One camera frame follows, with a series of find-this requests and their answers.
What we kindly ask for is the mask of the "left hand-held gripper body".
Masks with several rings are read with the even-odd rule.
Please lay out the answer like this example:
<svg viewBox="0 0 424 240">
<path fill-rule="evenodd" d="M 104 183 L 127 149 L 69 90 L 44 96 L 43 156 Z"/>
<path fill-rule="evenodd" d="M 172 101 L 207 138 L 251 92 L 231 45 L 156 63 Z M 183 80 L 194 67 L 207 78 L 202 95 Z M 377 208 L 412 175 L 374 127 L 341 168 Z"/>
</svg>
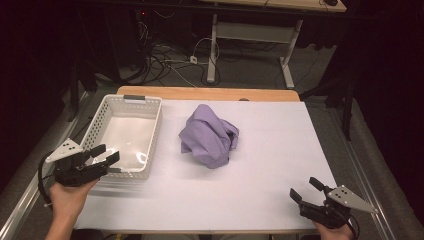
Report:
<svg viewBox="0 0 424 240">
<path fill-rule="evenodd" d="M 86 164 L 90 158 L 95 158 L 90 156 L 90 150 L 70 138 L 60 144 L 45 160 L 54 166 L 55 181 L 66 187 L 78 187 L 106 175 L 109 167 L 106 162 Z"/>
</svg>

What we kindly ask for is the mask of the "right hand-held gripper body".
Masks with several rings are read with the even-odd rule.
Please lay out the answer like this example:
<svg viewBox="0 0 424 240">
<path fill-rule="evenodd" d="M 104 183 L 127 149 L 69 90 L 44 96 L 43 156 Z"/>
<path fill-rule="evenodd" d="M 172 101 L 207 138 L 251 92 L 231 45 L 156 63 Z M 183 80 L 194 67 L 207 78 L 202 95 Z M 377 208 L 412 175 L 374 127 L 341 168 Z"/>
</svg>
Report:
<svg viewBox="0 0 424 240">
<path fill-rule="evenodd" d="M 377 214 L 379 210 L 363 200 L 350 189 L 341 185 L 336 188 L 328 186 L 315 186 L 318 191 L 322 191 L 325 200 L 322 206 L 318 206 L 302 199 L 298 196 L 299 213 L 302 217 L 324 225 L 330 229 L 338 229 L 347 224 L 352 217 L 351 210 L 359 210 L 372 214 Z"/>
</svg>

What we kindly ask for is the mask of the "white perforated plastic basket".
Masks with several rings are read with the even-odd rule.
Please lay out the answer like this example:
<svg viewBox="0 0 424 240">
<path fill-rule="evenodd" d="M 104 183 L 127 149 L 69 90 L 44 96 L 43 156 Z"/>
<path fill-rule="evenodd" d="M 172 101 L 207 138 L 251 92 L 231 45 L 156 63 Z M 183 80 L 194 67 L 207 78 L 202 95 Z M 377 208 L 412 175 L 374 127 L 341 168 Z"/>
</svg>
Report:
<svg viewBox="0 0 424 240">
<path fill-rule="evenodd" d="M 84 149 L 106 145 L 106 152 L 90 160 L 98 163 L 118 152 L 109 177 L 147 179 L 162 121 L 162 99 L 152 96 L 106 95 L 82 141 Z"/>
</svg>

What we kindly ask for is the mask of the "purple cloth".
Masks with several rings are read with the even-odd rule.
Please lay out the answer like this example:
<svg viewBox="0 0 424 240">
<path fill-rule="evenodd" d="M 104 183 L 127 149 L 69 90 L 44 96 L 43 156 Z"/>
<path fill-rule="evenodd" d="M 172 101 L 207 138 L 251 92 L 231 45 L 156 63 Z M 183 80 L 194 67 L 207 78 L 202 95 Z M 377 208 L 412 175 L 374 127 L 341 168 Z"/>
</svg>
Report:
<svg viewBox="0 0 424 240">
<path fill-rule="evenodd" d="M 205 104 L 200 104 L 179 133 L 181 152 L 192 153 L 198 162 L 209 169 L 229 163 L 230 151 L 237 148 L 239 129 L 219 118 Z"/>
</svg>

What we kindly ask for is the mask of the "person's right hand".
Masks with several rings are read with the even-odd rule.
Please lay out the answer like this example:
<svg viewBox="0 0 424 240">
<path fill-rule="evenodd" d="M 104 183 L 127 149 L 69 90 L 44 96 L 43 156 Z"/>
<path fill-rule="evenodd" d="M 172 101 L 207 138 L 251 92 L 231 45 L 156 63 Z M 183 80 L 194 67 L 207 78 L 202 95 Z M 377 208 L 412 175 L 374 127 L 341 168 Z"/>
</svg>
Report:
<svg viewBox="0 0 424 240">
<path fill-rule="evenodd" d="M 321 240 L 353 240 L 354 234 L 347 224 L 337 229 L 329 229 L 324 225 L 314 222 Z"/>
</svg>

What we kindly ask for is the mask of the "person's left hand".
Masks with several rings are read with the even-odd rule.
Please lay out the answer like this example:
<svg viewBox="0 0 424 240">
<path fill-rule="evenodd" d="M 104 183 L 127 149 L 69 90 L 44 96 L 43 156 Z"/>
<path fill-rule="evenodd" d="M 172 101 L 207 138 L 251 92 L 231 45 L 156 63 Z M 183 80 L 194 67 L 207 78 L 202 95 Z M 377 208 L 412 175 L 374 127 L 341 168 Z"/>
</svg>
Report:
<svg viewBox="0 0 424 240">
<path fill-rule="evenodd" d="M 54 218 L 75 221 L 84 207 L 89 191 L 96 184 L 97 180 L 78 187 L 66 187 L 55 183 L 50 188 Z"/>
</svg>

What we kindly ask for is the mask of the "white table sheet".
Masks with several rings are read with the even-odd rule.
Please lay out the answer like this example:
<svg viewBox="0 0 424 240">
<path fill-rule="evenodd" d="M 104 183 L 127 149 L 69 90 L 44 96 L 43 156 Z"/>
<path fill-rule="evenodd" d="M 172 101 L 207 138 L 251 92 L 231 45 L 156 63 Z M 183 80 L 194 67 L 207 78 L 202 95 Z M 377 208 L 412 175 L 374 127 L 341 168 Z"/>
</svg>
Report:
<svg viewBox="0 0 424 240">
<path fill-rule="evenodd" d="M 91 192 L 77 226 L 111 232 L 307 232 L 289 192 L 323 200 L 308 182 L 335 183 L 302 102 L 218 102 L 209 105 L 240 131 L 227 165 L 209 169 L 180 150 L 179 133 L 195 101 L 166 100 L 147 180 L 128 192 Z"/>
</svg>

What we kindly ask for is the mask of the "black stand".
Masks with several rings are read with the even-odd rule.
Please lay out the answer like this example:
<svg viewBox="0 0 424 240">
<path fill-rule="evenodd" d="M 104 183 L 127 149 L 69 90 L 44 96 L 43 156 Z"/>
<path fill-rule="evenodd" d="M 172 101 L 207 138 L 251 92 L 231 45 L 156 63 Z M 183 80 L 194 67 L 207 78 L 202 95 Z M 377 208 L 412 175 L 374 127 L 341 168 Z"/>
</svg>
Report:
<svg viewBox="0 0 424 240">
<path fill-rule="evenodd" d="M 299 95 L 301 100 L 327 92 L 325 104 L 330 108 L 343 107 L 341 130 L 344 137 L 350 141 L 350 123 L 352 117 L 352 104 L 354 96 L 354 83 L 352 80 L 335 79 L 324 84 L 319 84 Z"/>
</svg>

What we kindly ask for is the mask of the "dark device with red light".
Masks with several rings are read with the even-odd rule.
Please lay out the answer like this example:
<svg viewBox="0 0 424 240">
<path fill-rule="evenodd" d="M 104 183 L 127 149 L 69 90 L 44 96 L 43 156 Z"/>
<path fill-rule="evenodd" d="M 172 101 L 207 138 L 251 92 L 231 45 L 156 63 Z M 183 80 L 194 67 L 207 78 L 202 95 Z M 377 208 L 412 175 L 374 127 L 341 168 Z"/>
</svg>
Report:
<svg viewBox="0 0 424 240">
<path fill-rule="evenodd" d="M 155 36 L 156 19 L 153 13 L 148 10 L 135 10 L 134 14 L 139 42 L 145 45 Z"/>
</svg>

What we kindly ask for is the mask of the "wooden desk top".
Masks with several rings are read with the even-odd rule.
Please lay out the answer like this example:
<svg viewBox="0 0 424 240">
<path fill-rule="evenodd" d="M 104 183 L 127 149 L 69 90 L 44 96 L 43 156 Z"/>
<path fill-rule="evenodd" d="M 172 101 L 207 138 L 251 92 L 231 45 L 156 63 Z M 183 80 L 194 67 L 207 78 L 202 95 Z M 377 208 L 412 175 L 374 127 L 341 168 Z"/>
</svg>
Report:
<svg viewBox="0 0 424 240">
<path fill-rule="evenodd" d="M 296 10 L 346 12 L 347 7 L 341 0 L 335 6 L 327 4 L 324 0 L 201 0 L 204 2 L 238 4 L 245 6 L 288 8 Z"/>
</svg>

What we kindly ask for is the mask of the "metal floor rail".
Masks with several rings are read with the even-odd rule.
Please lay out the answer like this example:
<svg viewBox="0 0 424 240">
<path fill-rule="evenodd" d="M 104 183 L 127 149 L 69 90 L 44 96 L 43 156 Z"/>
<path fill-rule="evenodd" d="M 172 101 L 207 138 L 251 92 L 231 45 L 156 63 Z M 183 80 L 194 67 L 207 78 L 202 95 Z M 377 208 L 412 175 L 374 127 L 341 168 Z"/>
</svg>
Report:
<svg viewBox="0 0 424 240">
<path fill-rule="evenodd" d="M 397 240 L 390 224 L 387 221 L 383 206 L 380 203 L 375 191 L 373 190 L 371 182 L 366 176 L 364 168 L 362 167 L 359 161 L 359 158 L 352 145 L 352 142 L 345 137 L 345 134 L 341 127 L 342 121 L 339 119 L 337 111 L 335 109 L 330 109 L 329 114 L 332 122 L 336 125 L 336 130 L 339 137 L 341 138 L 341 142 L 343 143 L 349 155 L 350 166 L 352 168 L 353 175 L 363 196 L 363 199 L 366 200 L 372 207 L 377 210 L 376 213 L 371 214 L 371 217 L 380 237 L 382 238 L 382 240 Z"/>
<path fill-rule="evenodd" d="M 38 192 L 40 159 L 72 134 L 93 96 L 94 92 L 82 92 L 77 97 L 78 108 L 76 108 L 71 104 L 71 93 L 65 94 L 65 109 L 0 194 L 0 240 L 15 240 L 19 235 L 40 196 Z"/>
</svg>

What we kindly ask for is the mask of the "white metal desk frame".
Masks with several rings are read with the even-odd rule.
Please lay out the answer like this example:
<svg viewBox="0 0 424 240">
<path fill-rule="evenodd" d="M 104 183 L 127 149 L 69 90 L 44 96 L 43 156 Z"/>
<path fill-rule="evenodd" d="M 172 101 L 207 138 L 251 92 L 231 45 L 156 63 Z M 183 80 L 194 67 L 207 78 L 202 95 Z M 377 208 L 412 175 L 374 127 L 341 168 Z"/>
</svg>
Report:
<svg viewBox="0 0 424 240">
<path fill-rule="evenodd" d="M 216 14 L 212 18 L 211 49 L 208 59 L 207 82 L 214 83 L 218 73 L 216 61 L 218 59 L 218 39 L 247 40 L 256 42 L 286 44 L 285 55 L 279 58 L 283 80 L 288 89 L 295 87 L 289 61 L 302 28 L 303 21 L 297 20 L 293 27 L 265 26 L 247 23 L 232 23 L 219 21 Z"/>
</svg>

